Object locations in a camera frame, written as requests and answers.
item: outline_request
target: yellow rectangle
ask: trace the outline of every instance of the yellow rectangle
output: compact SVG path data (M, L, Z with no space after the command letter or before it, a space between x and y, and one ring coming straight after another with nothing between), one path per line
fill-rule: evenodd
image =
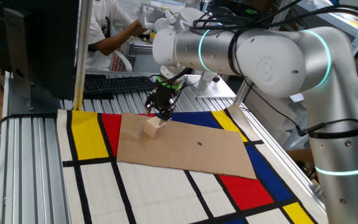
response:
M98 114L72 111L71 130L78 160L109 157L98 123Z
M227 131L235 131L240 133L243 142L247 142L247 138L242 135L240 130L234 125L233 121L226 115L224 111L212 111L212 115L219 122L223 129Z
M284 206L283 208L295 224L313 224L298 202Z

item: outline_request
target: cardboard sheet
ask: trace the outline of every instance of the cardboard sheet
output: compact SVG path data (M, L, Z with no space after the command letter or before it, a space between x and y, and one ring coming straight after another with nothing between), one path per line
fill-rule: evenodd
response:
M122 114L117 161L256 179L239 133L170 121L152 139L147 119Z

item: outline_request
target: table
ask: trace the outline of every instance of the table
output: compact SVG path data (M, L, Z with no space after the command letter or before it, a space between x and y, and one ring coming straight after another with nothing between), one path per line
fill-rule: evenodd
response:
M122 76L120 72L105 72L109 77ZM151 75L150 73L130 73ZM6 91L9 91L10 74L6 74ZM7 116L7 100L4 95L2 116ZM84 100L83 110L99 113L145 113L146 92L115 94L113 100ZM223 110L233 99L202 99L183 90L177 111ZM71 110L71 101L60 101L64 110ZM291 176L324 210L324 205L312 193L311 182L299 170L288 154L269 135L254 115L244 111L251 125L268 145L272 153ZM0 216L3 223L70 223L67 194L63 181L58 149L56 120L53 118L11 118L1 127L0 151Z

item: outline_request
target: black cable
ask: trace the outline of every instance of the black cable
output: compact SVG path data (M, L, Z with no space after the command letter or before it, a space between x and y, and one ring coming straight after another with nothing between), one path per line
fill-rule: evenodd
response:
M174 77L168 79L168 80L164 80L161 83L167 83L168 85L171 85L174 81L176 81L178 78L191 73L192 68L185 68L183 69L183 71L181 71L178 75L175 75Z
M201 80L201 77L200 77L200 79L199 79L197 82L194 82L194 83L192 83L192 84L187 84L185 87L195 85L195 84L199 83L199 82L200 82L200 80Z
M200 2L200 11L203 10L203 8L204 8L204 3L205 3L205 0L201 0L201 2Z
M250 113L252 113L252 115L255 116L255 114L254 114L251 110L249 110L249 109L247 109L247 108L240 107L240 109L245 110L246 112L250 112Z
M165 77L164 77L164 76L162 76L162 75L151 75L151 76L149 76L150 80L151 80L151 78L153 78L153 77L165 78Z
M290 8L290 7L292 7L292 6L294 6L294 5L297 4L298 2L300 2L300 0L294 1L294 2L290 3L289 5L287 5L287 6L283 7L283 8L281 8L281 9L279 9L277 12L275 12L275 13L273 13L273 14L267 16L267 17L263 17L263 18L261 18L261 19L259 19L259 20L257 20L257 21L252 21L252 22L246 23L246 22L247 22L247 19L246 19L246 18L243 18L244 25L243 25L242 27L239 25L240 23L238 23L238 22L233 22L233 23L231 23L231 26L224 26L224 30L238 29L237 31L235 31L235 33L234 33L234 35L233 35L233 38L232 38L231 43L230 43L230 45L229 45L229 52L228 52L229 64L230 64L230 66L231 66L231 68L232 68L232 70L233 70L234 73L236 73L236 74L238 74L238 75L240 75L240 76L243 76L243 73L242 73L242 71L241 71L241 68L238 67L239 71L237 71L237 70L235 69L235 67L234 67L234 62L236 62L237 65L239 64L239 63L238 63L238 60L237 60L237 54L234 54L234 53L233 53L233 51L237 49L237 40L238 40L238 37L239 37L243 32L245 32L245 31L248 30L248 29L251 29L251 28L254 28L254 27L260 27L261 24L262 24L264 21L266 21L266 20L268 20L268 19L270 19L270 18L276 16L277 14L283 12L284 10L286 10L286 9L288 9L288 8ZM358 8L357 8L357 7L354 7L354 6L343 6L343 5L341 5L341 6L329 6L329 7L324 7L324 8L322 8L322 9L318 9L318 10L316 10L316 11L309 12L309 13L307 13L307 14L303 14L303 15L300 15L300 16L298 16L298 17L294 17L294 18L292 18L292 19L288 19L288 20L281 21L281 22L278 22L278 23L268 24L268 25L267 25L267 24L263 24L263 26L269 26L269 27L281 26L281 25L284 25L284 24L288 24L288 23L291 23L291 22L298 21L298 20L300 20L300 19L302 19L302 18L304 18L304 17L313 16L313 15L322 14L322 13L329 13L329 12L348 13L348 14L352 14L352 15L358 17ZM204 16L207 15L207 14L208 14L208 12L207 12L206 14L204 14L202 17L200 17L199 20L194 21L193 27L192 27L193 30L207 30L207 29L213 29L213 28L214 28L214 29L218 29L218 30L219 30L219 29L222 29L222 28L221 28L222 25L219 25L219 26L206 26L206 23L207 23L207 22L218 21L218 20L216 20L215 18L224 17L224 16L211 16L211 17L208 18L208 19L203 19ZM238 19L238 17L236 17L236 16L231 16L231 15L229 15L229 16L227 16L227 17L231 17L231 18L236 18L236 19ZM199 22L203 22L203 23L204 23L203 26L201 26L201 27L197 26L197 24L198 24Z
M244 79L244 82L248 85L248 87L249 87L254 93L256 93L256 95L259 96L259 98L260 98L261 100L263 100L269 107L271 107L271 109L273 109L273 110L276 111L278 114L280 114L280 115L283 116L284 118L286 118L286 119L288 119L289 121L291 121L291 122L295 125L295 127L299 127L294 120L292 120L291 118L289 118L287 115L285 115L285 114L279 112L278 109L276 109L276 108L275 108L274 106L272 106L267 100L265 100L265 98L263 98L263 96L261 96L256 90L254 90L254 89L251 87L251 85L247 82L247 80Z
M244 96L244 99L242 100L243 103L246 102L246 99L247 99L249 93L251 92L252 87L254 87L254 85L255 85L255 83L251 82L251 85L249 86L249 88L248 88L248 90L247 90L247 93L246 93L246 95Z
M325 122L325 125L334 124L334 123L343 122L343 121L353 121L353 122L356 122L358 124L358 119L344 118L344 119L338 119L338 120L335 120L335 121Z
M310 177L314 174L316 172L316 168L312 168L311 169L311 172L310 172L310 174L308 175L308 178L310 179Z
M176 99L173 101L173 103L172 103L171 105L169 105L169 106L161 106L161 109L166 110L166 109L171 108L172 106L175 106L176 103L177 103L177 101L179 100L179 97L180 97L180 95L181 95L183 89L184 89L184 86L185 86L185 85L183 85L183 87L181 87L181 88L179 89L179 93L177 94L177 97L176 97Z

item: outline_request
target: person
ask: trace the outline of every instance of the person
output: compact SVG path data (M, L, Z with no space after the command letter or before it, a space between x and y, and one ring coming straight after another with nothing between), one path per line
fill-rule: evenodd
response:
M122 30L111 36L111 28ZM94 0L89 27L88 58L86 69L108 70L112 53L131 36L145 32L138 20L131 19L117 0Z

